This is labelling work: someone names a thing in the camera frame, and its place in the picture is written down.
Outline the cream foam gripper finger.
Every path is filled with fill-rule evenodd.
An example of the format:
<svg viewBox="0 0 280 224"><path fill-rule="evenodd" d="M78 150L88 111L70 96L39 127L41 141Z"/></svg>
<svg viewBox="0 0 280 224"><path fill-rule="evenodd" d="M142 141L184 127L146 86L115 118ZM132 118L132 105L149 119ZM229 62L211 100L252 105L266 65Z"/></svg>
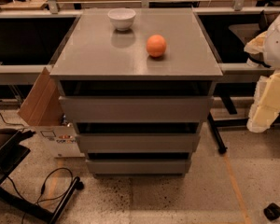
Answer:
<svg viewBox="0 0 280 224"><path fill-rule="evenodd" d="M280 71L261 76L250 107L247 129L252 133L268 130L280 114Z"/></svg>
<svg viewBox="0 0 280 224"><path fill-rule="evenodd" d="M264 42L267 32L262 32L250 40L244 47L244 51L249 54L258 54L264 51Z"/></svg>

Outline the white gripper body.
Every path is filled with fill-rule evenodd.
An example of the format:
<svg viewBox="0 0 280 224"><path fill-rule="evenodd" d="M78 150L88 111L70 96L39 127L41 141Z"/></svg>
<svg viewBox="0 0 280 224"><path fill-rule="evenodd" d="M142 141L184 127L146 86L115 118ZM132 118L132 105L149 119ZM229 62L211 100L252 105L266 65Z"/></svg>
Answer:
<svg viewBox="0 0 280 224"><path fill-rule="evenodd" d="M263 57L270 67L280 69L280 14L267 30Z"/></svg>

